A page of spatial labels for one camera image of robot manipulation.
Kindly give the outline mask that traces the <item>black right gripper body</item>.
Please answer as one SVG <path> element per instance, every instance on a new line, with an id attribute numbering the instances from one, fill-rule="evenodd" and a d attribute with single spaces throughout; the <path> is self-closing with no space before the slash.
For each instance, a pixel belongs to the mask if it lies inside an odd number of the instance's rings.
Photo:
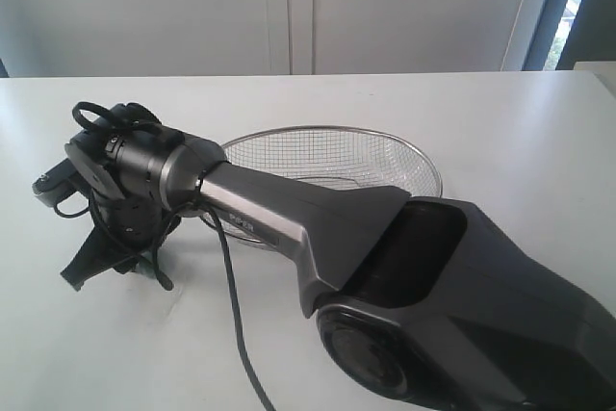
<path id="1" fill-rule="evenodd" d="M 159 281 L 167 275 L 158 263 L 158 250 L 167 235 L 168 211 L 148 198 L 110 199 L 95 189 L 89 193 L 92 235 L 89 276 L 106 270 L 124 274 L 145 262 Z"/>

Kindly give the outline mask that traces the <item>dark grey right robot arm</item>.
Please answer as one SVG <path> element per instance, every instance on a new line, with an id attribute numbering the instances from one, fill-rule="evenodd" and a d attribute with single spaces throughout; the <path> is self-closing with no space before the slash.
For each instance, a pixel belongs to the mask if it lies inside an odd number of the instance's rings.
<path id="1" fill-rule="evenodd" d="M 180 218 L 245 232 L 295 265 L 303 314 L 372 393 L 431 410 L 614 408 L 614 317 L 475 204 L 239 167 L 136 103 L 72 115 L 65 151 L 106 238 L 137 257 Z"/>

